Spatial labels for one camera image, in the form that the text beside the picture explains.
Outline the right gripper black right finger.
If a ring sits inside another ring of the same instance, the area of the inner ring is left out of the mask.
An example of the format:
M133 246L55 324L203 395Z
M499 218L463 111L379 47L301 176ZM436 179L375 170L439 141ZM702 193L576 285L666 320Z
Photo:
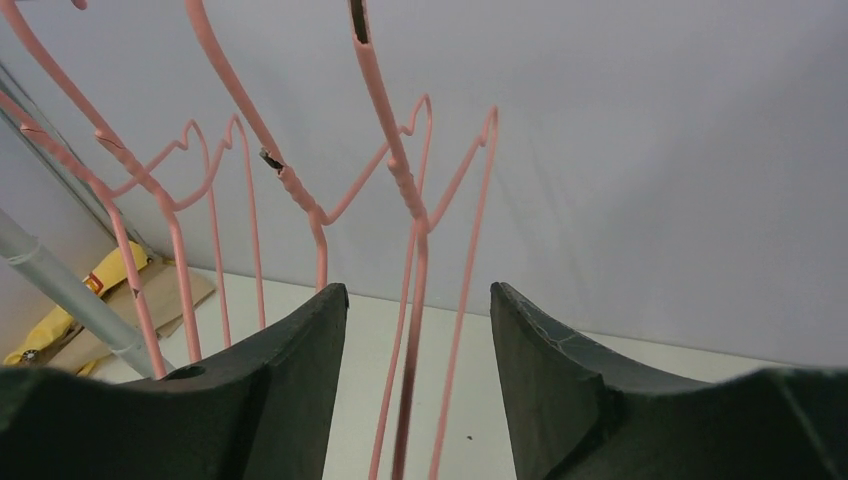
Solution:
M847 372L764 368L717 383L657 369L490 288L520 479L843 479Z

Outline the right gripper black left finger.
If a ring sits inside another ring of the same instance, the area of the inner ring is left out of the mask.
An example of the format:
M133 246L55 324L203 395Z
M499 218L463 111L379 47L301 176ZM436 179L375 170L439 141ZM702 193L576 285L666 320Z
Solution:
M160 380L1 371L5 479L319 479L349 308L332 283Z

